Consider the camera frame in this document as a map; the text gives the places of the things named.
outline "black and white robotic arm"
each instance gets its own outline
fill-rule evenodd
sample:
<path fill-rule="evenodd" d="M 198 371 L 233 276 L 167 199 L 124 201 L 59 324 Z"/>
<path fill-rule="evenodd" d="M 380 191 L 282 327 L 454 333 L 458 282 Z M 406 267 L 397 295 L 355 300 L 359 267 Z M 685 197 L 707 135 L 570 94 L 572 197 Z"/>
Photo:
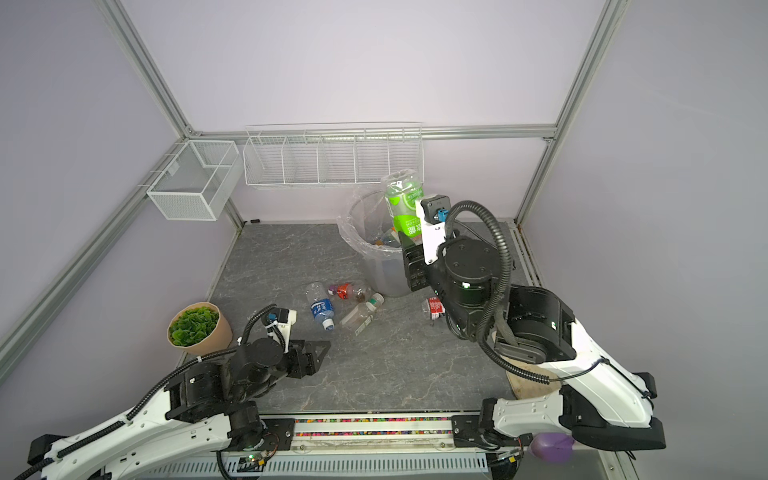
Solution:
<path fill-rule="evenodd" d="M 457 235 L 453 225 L 462 211 L 478 215 L 494 242 Z M 421 200 L 417 213 L 422 244 L 401 236 L 411 289 L 433 289 L 452 332 L 477 342 L 503 369 L 534 382 L 562 384 L 558 392 L 534 399 L 485 399 L 474 417 L 454 415 L 455 446 L 522 447 L 538 433 L 564 432 L 601 450 L 665 448 L 661 422 L 653 417 L 653 376 L 616 362 L 552 292 L 510 284 L 511 254 L 490 212 L 469 201 L 451 206 L 446 196 L 433 195 Z M 250 343 L 250 330 L 259 321 L 269 338 Z M 284 377 L 314 374 L 330 347 L 291 339 L 295 322 L 295 311 L 274 305 L 254 313 L 237 346 L 175 369 L 134 408 L 79 435 L 34 440 L 33 466 L 17 480 L 35 472 L 48 480 L 134 478 L 179 458 L 221 450 L 251 451 L 249 460 L 262 465 L 276 450 L 290 447 L 294 421 L 261 419 L 257 399 Z M 535 364 L 553 378 L 507 359 Z"/>

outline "purple object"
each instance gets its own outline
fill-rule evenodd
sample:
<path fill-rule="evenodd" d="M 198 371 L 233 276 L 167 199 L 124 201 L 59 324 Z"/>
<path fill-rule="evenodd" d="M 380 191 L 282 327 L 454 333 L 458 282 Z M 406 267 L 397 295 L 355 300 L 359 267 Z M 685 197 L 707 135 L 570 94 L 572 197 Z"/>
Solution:
<path fill-rule="evenodd" d="M 566 463 L 573 453 L 574 439 L 567 433 L 539 433 L 531 442 L 531 453 L 549 463 Z"/>

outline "potted plant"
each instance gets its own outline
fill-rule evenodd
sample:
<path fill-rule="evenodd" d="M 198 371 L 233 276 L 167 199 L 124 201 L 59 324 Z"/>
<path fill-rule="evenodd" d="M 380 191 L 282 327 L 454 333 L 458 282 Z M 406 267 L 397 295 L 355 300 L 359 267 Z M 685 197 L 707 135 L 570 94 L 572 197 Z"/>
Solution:
<path fill-rule="evenodd" d="M 230 324 L 219 308 L 208 302 L 189 305 L 168 326 L 168 342 L 193 355 L 226 349 L 231 341 Z"/>

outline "white wire rack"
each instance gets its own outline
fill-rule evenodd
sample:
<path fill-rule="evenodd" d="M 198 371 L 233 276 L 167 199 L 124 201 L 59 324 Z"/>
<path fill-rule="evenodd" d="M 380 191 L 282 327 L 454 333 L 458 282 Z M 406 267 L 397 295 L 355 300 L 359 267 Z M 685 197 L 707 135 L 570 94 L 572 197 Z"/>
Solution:
<path fill-rule="evenodd" d="M 377 184 L 411 168 L 423 176 L 419 124 L 400 127 L 265 131 L 246 127 L 245 182 L 255 188 Z"/>
<path fill-rule="evenodd" d="M 147 195 L 168 220 L 216 220 L 242 174 L 235 142 L 189 140 Z"/>

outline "white wall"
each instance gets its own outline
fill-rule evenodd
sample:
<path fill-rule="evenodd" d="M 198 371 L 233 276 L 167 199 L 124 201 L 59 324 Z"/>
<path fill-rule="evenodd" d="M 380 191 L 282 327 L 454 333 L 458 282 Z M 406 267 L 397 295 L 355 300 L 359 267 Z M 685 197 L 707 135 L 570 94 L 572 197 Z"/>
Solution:
<path fill-rule="evenodd" d="M 88 0 L 0 2 L 0 335 L 176 137 Z"/>
<path fill-rule="evenodd" d="M 497 217 L 518 212 L 525 189 L 544 153 L 541 138 L 440 140 L 424 142 L 427 194 L 454 202 L 475 200 Z M 238 184 L 233 194 L 244 220 L 297 223 L 335 220 L 354 188 L 254 190 Z"/>
<path fill-rule="evenodd" d="M 765 478 L 768 4 L 636 0 L 524 225 L 549 287 L 655 375 L 641 478 Z"/>
<path fill-rule="evenodd" d="M 192 125 L 242 131 L 553 124 L 604 0 L 124 3 Z"/>
<path fill-rule="evenodd" d="M 0 386 L 0 476 L 23 472 L 29 442 L 74 435 L 129 409 L 170 372 L 176 312 L 201 300 L 233 228 L 169 221 L 151 203 Z"/>

